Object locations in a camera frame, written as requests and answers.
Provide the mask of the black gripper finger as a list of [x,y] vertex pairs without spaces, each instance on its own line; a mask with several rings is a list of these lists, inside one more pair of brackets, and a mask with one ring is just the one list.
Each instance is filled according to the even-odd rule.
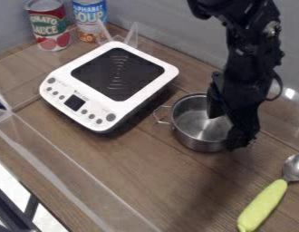
[[256,128],[253,123],[233,123],[227,133],[227,150],[247,147],[255,140]]
[[207,114],[211,119],[228,115],[223,95],[215,86],[207,92]]

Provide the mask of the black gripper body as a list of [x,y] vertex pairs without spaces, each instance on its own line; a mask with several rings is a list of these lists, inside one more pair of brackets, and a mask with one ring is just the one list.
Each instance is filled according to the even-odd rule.
[[223,72],[213,72],[211,86],[220,91],[225,105],[225,115],[232,125],[253,123],[260,131],[259,107],[267,100],[272,83],[272,64],[268,60],[252,58],[237,61],[229,59]]

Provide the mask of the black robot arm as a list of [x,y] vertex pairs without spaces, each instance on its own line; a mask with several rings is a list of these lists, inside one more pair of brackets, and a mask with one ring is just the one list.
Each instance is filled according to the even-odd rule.
[[281,82],[275,68],[281,65],[280,11],[273,0],[188,0],[196,18],[216,18],[227,28],[227,64],[212,74],[207,91],[207,113],[228,117],[228,150],[241,148],[260,131],[259,107],[272,102],[273,82]]

